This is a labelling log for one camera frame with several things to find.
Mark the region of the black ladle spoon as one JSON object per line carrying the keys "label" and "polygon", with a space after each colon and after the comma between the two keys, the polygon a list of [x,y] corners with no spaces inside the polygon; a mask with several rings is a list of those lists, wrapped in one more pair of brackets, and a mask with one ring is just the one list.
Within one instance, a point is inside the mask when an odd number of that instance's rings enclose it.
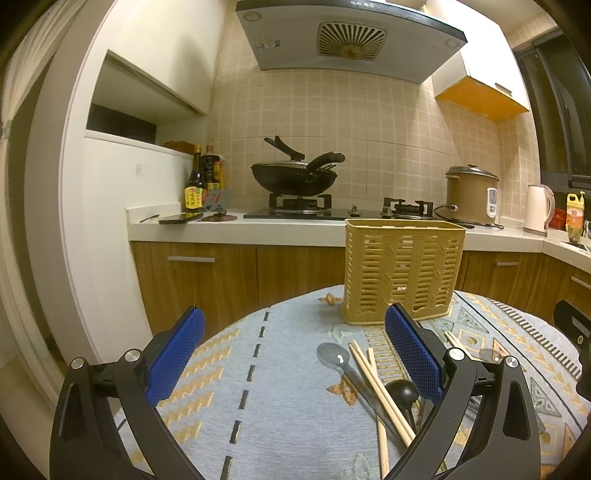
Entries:
{"label": "black ladle spoon", "polygon": [[398,379],[387,383],[386,389],[401,410],[401,414],[403,414],[413,432],[417,433],[418,427],[413,408],[417,407],[417,412],[421,414],[423,405],[415,384],[408,379]]}

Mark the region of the translucent grey plastic spoon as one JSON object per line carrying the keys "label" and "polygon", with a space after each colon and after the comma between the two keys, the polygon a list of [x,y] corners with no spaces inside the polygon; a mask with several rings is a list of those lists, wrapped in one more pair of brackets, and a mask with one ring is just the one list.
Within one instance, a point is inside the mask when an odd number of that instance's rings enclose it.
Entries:
{"label": "translucent grey plastic spoon", "polygon": [[349,365],[349,353],[345,348],[342,348],[342,346],[335,343],[325,342],[318,345],[317,355],[322,364],[341,370],[349,382],[355,387],[356,391],[358,391],[363,399],[366,400],[370,409],[375,412],[376,416],[384,422],[387,428],[398,434],[393,422],[389,418],[372,386],[369,386],[368,383],[356,373],[356,370]]}

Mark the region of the yellow detergent bottle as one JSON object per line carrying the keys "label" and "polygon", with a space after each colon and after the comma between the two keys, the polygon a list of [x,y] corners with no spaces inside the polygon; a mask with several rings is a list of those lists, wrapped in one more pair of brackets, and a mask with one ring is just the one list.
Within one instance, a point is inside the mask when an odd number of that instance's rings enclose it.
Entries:
{"label": "yellow detergent bottle", "polygon": [[584,192],[579,194],[569,193],[567,195],[567,217],[566,232],[570,243],[577,244],[583,233],[585,216]]}

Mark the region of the white electric kettle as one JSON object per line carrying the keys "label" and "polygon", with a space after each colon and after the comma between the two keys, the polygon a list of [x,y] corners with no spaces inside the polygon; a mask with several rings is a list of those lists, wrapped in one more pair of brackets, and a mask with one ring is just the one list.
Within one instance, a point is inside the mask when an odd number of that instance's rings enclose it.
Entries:
{"label": "white electric kettle", "polygon": [[543,184],[529,185],[526,193],[524,230],[546,236],[555,212],[553,191]]}

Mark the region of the brown rice cooker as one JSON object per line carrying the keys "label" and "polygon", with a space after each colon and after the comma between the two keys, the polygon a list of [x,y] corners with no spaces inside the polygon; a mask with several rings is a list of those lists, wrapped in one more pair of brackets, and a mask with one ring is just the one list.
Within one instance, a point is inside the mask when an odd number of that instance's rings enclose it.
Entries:
{"label": "brown rice cooker", "polygon": [[493,225],[499,210],[499,177],[476,165],[452,166],[446,172],[450,217],[456,220]]}

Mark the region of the yellow plastic utensil basket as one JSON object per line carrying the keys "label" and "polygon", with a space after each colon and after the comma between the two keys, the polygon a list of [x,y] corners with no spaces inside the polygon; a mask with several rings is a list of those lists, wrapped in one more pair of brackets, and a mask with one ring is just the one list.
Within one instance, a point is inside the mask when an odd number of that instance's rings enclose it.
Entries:
{"label": "yellow plastic utensil basket", "polygon": [[348,219],[346,323],[381,325],[395,303],[417,321],[448,314],[465,237],[464,227],[445,221]]}

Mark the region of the patterned light blue tablecloth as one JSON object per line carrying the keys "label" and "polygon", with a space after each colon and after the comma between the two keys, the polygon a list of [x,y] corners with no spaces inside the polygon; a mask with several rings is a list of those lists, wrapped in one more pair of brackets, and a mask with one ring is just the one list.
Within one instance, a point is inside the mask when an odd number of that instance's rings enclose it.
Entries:
{"label": "patterned light blue tablecloth", "polygon": [[[406,370],[380,326],[342,320],[341,287],[256,311],[194,351],[157,406],[185,455],[208,479],[377,479],[374,412],[346,377],[318,359],[324,342],[374,352],[384,382]],[[550,472],[581,434],[589,403],[571,342],[547,322],[458,292],[427,327],[474,357],[516,357],[541,421],[541,470]]]}

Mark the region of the wooden base cabinets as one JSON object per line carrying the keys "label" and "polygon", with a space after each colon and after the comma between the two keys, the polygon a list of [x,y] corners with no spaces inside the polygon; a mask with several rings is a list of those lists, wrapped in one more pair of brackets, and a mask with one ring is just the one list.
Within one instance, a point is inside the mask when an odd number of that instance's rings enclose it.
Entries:
{"label": "wooden base cabinets", "polygon": [[[134,241],[131,251],[152,333],[194,305],[211,338],[260,308],[345,279],[345,251],[335,247]],[[468,251],[456,287],[547,322],[560,300],[590,311],[590,271],[542,253]]]}

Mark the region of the white countertop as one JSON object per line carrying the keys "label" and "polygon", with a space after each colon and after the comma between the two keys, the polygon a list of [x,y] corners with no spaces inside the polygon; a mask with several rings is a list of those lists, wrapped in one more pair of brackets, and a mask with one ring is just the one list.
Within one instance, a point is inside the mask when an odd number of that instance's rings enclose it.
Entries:
{"label": "white countertop", "polygon": [[[130,241],[184,242],[207,244],[342,247],[346,227],[342,221],[245,219],[226,222],[195,221],[187,225],[161,225],[159,219],[179,212],[180,205],[169,203],[126,210]],[[590,254],[566,244],[567,234],[550,230],[543,237],[507,224],[502,229],[476,227],[466,233],[468,251],[542,253],[588,273]]]}

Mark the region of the black smartphone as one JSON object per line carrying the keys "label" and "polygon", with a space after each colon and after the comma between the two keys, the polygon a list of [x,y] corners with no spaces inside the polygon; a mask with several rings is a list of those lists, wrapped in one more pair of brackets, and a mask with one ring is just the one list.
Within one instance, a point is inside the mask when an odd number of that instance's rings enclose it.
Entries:
{"label": "black smartphone", "polygon": [[182,212],[170,216],[161,217],[158,223],[161,225],[182,225],[200,220],[204,215],[201,212]]}

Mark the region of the white upper cabinet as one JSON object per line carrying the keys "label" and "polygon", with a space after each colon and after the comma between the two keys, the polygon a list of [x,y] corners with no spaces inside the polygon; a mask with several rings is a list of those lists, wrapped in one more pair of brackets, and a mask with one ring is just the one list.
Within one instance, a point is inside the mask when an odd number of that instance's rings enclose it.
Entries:
{"label": "white upper cabinet", "polygon": [[435,97],[499,122],[530,110],[527,90],[500,26],[459,1],[428,1],[427,11],[467,38],[433,75]]}

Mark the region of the small phone stand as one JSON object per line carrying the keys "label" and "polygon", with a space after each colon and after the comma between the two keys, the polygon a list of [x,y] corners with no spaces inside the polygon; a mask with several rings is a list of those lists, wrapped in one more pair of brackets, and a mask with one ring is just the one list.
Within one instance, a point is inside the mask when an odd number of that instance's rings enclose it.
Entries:
{"label": "small phone stand", "polygon": [[206,194],[204,201],[203,222],[235,221],[235,215],[228,214],[228,205],[231,192],[228,189],[211,190]]}

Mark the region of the dark soy sauce bottle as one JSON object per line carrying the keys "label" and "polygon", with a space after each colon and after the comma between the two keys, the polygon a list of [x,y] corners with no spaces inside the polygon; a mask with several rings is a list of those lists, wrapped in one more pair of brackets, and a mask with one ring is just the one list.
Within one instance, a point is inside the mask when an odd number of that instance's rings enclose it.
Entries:
{"label": "dark soy sauce bottle", "polygon": [[204,210],[205,183],[200,170],[201,146],[194,146],[190,175],[184,186],[184,211],[201,212]]}

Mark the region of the black gas stove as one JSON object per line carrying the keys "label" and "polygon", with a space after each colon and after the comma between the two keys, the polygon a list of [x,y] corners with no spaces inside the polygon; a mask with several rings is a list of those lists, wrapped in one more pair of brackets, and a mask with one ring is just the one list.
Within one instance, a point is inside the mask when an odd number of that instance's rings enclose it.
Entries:
{"label": "black gas stove", "polygon": [[349,208],[332,206],[332,196],[322,194],[315,197],[295,197],[270,194],[266,208],[243,215],[245,219],[287,219],[287,220],[335,220],[346,219],[400,219],[400,220],[441,220],[435,215],[432,202],[385,197],[378,210],[361,209],[356,205]]}

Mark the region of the black wok with lid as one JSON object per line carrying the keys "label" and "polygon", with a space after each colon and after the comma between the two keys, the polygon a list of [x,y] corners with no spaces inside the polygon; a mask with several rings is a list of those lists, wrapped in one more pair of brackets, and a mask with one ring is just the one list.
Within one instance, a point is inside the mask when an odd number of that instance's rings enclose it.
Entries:
{"label": "black wok with lid", "polygon": [[290,157],[287,161],[259,162],[250,167],[256,182],[276,195],[308,197],[322,194],[338,177],[335,165],[346,160],[342,153],[327,152],[305,162],[304,153],[287,146],[280,136],[266,137],[264,141]]}

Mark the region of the range hood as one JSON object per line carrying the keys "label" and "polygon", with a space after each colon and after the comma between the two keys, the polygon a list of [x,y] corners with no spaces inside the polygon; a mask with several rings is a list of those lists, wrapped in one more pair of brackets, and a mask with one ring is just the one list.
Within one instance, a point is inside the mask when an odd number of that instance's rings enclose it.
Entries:
{"label": "range hood", "polygon": [[342,70],[421,84],[468,43],[438,18],[379,1],[239,1],[235,14],[263,70]]}

